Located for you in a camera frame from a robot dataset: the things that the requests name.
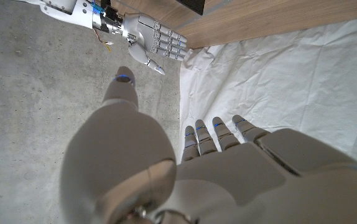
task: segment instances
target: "wooden panel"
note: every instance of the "wooden panel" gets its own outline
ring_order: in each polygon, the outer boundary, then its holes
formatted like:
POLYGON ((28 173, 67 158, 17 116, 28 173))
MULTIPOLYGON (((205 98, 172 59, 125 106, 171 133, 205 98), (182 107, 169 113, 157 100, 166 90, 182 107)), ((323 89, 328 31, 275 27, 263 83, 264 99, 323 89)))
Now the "wooden panel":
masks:
POLYGON ((357 0, 206 0, 204 16, 175 0, 121 0, 119 13, 143 12, 199 48, 357 19, 357 0))

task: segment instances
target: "concrete floor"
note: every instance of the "concrete floor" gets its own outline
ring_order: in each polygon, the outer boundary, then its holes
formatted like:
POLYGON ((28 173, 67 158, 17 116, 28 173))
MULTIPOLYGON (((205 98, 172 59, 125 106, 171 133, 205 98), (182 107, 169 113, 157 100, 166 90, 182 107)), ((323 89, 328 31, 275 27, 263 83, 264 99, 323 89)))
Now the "concrete floor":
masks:
POLYGON ((63 152, 121 65, 136 75, 139 111, 178 146, 180 63, 151 55, 166 71, 159 75, 132 59, 121 38, 105 37, 111 53, 90 29, 0 1, 0 223, 63 223, 63 152))

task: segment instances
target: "white fabric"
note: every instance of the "white fabric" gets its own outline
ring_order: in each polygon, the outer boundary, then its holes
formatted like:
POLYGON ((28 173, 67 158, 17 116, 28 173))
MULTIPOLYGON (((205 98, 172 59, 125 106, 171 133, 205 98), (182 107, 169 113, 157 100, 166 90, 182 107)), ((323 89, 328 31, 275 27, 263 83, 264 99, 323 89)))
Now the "white fabric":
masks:
POLYGON ((357 20, 190 50, 180 97, 181 149, 185 127, 197 119, 218 145, 212 119, 234 131, 239 114, 268 131, 299 130, 357 159, 357 20))

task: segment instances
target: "black object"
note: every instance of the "black object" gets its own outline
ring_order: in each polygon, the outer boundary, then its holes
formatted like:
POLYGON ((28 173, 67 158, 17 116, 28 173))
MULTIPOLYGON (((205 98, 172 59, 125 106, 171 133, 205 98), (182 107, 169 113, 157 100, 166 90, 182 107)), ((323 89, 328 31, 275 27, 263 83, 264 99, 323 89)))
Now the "black object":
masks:
POLYGON ((205 0, 176 0, 179 3, 183 4, 192 11, 203 15, 203 8, 205 7, 205 0))

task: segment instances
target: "robotic hand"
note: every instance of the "robotic hand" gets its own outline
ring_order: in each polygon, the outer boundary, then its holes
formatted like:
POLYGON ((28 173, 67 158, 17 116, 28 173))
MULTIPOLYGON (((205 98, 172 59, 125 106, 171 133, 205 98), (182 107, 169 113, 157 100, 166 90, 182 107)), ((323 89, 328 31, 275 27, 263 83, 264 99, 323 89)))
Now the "robotic hand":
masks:
POLYGON ((110 0, 16 0, 40 6, 46 15, 58 20, 121 35, 129 43, 129 53, 138 62, 165 75, 165 71, 146 52, 183 60, 187 39, 140 13, 120 16, 110 0))
POLYGON ((120 68, 65 153, 67 223, 357 223, 357 162, 291 129, 270 133, 235 115, 241 144, 215 117, 185 129, 182 163, 160 125, 137 110, 120 68))

